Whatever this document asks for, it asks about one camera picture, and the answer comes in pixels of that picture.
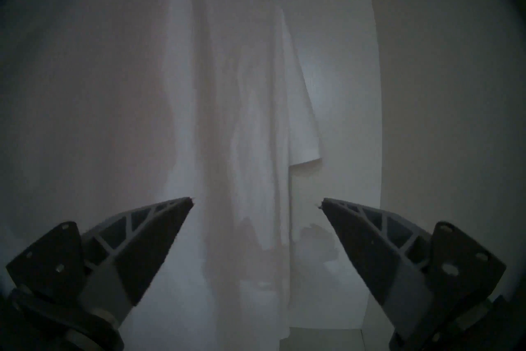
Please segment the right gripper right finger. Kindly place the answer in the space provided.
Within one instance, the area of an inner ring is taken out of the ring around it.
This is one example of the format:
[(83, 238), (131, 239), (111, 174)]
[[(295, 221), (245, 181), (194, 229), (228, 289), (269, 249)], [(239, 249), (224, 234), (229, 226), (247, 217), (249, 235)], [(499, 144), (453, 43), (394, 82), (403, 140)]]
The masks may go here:
[(505, 272), (448, 221), (429, 233), (398, 214), (333, 198), (322, 211), (397, 334), (434, 334), (486, 300)]

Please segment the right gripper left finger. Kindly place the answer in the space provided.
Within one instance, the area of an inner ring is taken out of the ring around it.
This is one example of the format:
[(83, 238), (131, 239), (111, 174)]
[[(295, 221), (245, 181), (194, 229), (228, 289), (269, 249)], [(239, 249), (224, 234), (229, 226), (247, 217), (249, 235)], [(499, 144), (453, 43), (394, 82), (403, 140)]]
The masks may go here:
[(194, 206), (183, 197), (113, 215), (80, 233), (64, 221), (6, 265), (18, 287), (53, 304), (109, 312), (139, 304)]

